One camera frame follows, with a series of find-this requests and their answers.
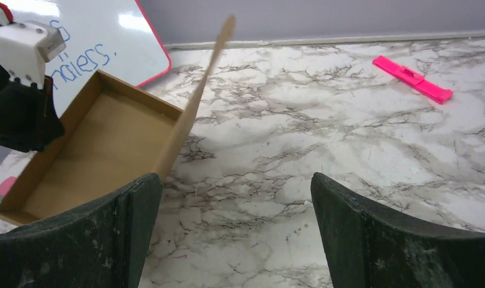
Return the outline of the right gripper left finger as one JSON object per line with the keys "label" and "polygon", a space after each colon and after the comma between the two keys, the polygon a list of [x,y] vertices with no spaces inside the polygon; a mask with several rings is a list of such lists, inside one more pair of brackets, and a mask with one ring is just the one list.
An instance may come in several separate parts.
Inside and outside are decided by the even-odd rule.
{"label": "right gripper left finger", "polygon": [[147,173],[0,233],[0,287],[137,287],[162,192],[158,175]]}

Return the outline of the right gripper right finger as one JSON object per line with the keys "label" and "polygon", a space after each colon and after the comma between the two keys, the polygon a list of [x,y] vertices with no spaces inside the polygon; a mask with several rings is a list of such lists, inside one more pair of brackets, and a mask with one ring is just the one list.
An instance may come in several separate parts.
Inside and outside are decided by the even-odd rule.
{"label": "right gripper right finger", "polygon": [[485,233],[412,217],[322,173],[310,191],[334,287],[485,287]]}

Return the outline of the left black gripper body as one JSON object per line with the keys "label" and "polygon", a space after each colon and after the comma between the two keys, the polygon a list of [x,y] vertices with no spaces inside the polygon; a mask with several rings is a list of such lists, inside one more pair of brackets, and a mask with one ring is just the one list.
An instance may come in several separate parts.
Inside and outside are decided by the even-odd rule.
{"label": "left black gripper body", "polygon": [[65,134],[53,102],[53,78],[43,89],[12,82],[0,66],[0,146],[20,152],[44,151]]}

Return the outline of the brown cardboard box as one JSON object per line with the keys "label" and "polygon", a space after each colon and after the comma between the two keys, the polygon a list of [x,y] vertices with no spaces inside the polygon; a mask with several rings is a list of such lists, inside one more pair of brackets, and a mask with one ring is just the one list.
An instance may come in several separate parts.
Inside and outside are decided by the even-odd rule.
{"label": "brown cardboard box", "polygon": [[166,179],[235,24],[235,16],[224,22],[184,109],[96,72],[62,115],[65,135],[33,157],[0,202],[0,219],[21,226],[83,205],[145,173]]}

